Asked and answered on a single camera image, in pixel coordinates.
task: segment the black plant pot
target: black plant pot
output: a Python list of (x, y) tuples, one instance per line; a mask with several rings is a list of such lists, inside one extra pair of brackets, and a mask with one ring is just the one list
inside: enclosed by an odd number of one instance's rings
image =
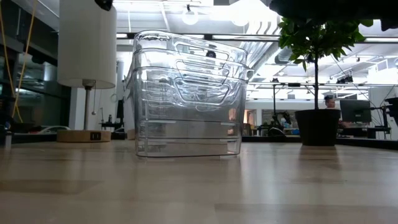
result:
[(295, 117), (304, 146), (334, 146), (340, 110), (302, 110)]

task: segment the plant stem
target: plant stem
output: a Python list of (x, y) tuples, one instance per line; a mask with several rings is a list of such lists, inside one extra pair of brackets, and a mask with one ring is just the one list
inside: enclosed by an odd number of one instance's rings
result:
[(319, 83), (318, 83), (318, 48), (315, 48), (315, 109), (318, 110), (318, 90), (319, 90)]

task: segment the table surface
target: table surface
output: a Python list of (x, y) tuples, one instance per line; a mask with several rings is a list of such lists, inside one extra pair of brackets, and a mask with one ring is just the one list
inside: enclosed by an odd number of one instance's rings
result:
[(398, 152), (242, 143), (139, 159), (134, 141), (0, 149), (0, 223), (397, 223)]

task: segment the white lampshade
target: white lampshade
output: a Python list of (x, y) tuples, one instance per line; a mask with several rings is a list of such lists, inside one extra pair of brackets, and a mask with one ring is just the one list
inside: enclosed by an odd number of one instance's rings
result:
[(94, 0), (61, 0), (58, 41), (58, 82), (84, 88), (116, 84), (116, 10), (102, 10)]

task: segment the computer monitor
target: computer monitor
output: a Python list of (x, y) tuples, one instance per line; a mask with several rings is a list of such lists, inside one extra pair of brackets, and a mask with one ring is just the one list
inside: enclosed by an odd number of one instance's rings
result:
[(371, 103), (365, 100), (340, 100), (341, 119), (346, 122), (370, 123)]

